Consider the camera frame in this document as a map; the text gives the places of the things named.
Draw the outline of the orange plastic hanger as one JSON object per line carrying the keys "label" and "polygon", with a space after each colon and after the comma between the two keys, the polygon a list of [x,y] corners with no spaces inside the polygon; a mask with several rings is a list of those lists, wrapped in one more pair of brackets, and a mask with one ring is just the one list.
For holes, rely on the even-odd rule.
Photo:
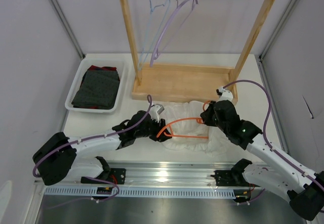
{"label": "orange plastic hanger", "polygon": [[199,101],[189,103],[169,103],[161,117],[170,127],[172,139],[208,141],[209,127],[203,124],[200,114],[206,105]]}

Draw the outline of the white skirt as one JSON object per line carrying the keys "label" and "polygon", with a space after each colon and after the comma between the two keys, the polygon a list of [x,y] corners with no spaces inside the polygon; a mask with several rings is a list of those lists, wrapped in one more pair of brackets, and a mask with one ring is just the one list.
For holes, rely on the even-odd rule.
{"label": "white skirt", "polygon": [[229,140],[217,127],[206,126],[196,122],[203,112],[204,104],[199,101],[189,103],[168,103],[161,118],[171,123],[170,133],[174,136],[163,142],[162,145],[169,150],[190,150],[204,152],[210,156],[225,154],[228,150]]}

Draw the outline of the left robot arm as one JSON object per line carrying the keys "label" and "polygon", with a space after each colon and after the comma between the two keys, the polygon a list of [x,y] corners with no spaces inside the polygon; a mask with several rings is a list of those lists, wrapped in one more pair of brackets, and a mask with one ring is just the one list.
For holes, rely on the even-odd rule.
{"label": "left robot arm", "polygon": [[58,132],[33,155],[32,174],[41,178],[46,186],[61,181],[122,184],[122,177],[111,169],[102,154],[129,147],[139,138],[165,142],[171,138],[167,129],[161,132],[165,125],[166,121],[158,119],[157,114],[141,110],[99,135],[81,138]]}

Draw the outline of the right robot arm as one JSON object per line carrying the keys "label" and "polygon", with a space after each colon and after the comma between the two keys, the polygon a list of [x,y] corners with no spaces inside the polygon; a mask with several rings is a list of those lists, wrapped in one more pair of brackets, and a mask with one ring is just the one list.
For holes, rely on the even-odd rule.
{"label": "right robot arm", "polygon": [[231,169],[231,179],[236,185],[258,185],[283,198],[296,214],[308,221],[323,211],[323,172],[316,173],[269,144],[259,127],[240,119],[229,100],[212,101],[200,117],[203,124],[217,127],[231,143],[272,168],[267,171],[241,159]]}

